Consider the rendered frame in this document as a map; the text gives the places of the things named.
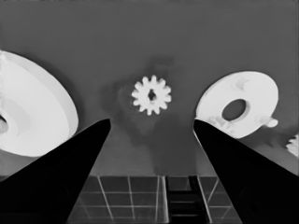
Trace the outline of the large thick white disc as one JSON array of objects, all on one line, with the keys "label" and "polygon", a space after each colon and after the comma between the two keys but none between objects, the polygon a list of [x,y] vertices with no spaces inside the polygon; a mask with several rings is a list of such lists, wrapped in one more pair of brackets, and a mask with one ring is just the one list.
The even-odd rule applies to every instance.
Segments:
[{"label": "large thick white disc", "polygon": [[38,63],[0,51],[0,149],[40,157],[78,129],[78,111],[63,84]]}]

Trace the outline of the white round carrier with pins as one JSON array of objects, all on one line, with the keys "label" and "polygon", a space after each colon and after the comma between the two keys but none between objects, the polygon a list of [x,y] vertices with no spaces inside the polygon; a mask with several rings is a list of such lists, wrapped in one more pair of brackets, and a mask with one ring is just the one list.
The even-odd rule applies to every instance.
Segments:
[{"label": "white round carrier with pins", "polygon": [[[224,109],[233,101],[244,100],[242,115],[228,120]],[[202,95],[196,107],[196,118],[220,131],[240,139],[261,127],[275,128],[278,120],[273,113],[278,105],[278,85],[265,73],[241,71],[214,82]]]}]

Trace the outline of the small white toothed gear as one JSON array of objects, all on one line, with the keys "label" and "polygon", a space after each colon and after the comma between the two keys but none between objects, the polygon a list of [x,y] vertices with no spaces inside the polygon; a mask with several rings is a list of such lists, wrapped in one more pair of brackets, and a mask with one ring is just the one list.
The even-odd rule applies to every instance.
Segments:
[{"label": "small white toothed gear", "polygon": [[138,107],[139,112],[145,112],[148,116],[160,115],[172,102],[171,91],[163,78],[157,78],[155,75],[143,77],[136,82],[131,93],[133,105]]}]

